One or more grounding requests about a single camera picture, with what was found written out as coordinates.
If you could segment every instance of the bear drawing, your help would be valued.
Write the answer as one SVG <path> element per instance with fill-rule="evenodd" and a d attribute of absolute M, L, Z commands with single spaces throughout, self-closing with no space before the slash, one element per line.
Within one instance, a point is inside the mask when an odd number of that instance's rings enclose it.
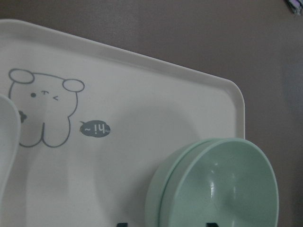
<path fill-rule="evenodd" d="M 72 116 L 78 105 L 78 93 L 84 83 L 77 79 L 12 69 L 9 98 L 17 106 L 21 119 L 20 145 L 33 147 L 40 142 L 56 148 L 70 136 Z"/>

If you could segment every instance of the black object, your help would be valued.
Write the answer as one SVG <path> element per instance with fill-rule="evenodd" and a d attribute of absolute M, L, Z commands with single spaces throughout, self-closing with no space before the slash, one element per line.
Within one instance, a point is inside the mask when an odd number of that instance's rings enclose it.
<path fill-rule="evenodd" d="M 207 223 L 206 227 L 219 227 L 217 223 Z"/>
<path fill-rule="evenodd" d="M 118 223 L 117 227 L 128 227 L 128 223 Z"/>

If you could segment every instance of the tray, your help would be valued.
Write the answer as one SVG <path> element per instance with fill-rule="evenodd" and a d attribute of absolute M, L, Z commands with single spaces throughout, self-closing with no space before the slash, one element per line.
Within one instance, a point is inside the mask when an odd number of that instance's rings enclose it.
<path fill-rule="evenodd" d="M 164 158 L 245 136 L 233 82 L 17 20 L 0 20 L 0 93 L 23 121 L 3 226 L 142 227 Z"/>

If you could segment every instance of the dark tabletop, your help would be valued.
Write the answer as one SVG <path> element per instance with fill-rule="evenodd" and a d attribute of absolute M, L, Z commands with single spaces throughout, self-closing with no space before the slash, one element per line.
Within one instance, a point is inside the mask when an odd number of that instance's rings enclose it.
<path fill-rule="evenodd" d="M 16 18 L 230 79 L 276 173 L 279 227 L 303 226 L 303 16 L 283 0 L 0 0 Z"/>

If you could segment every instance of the bear face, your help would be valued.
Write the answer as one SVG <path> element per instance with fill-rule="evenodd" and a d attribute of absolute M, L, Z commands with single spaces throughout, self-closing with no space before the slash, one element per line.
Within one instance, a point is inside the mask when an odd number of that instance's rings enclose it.
<path fill-rule="evenodd" d="M 20 145 L 33 147 L 42 141 L 56 148 L 64 144 L 84 83 L 20 69 L 12 69 L 9 78 L 9 98 L 17 106 L 22 122 Z"/>

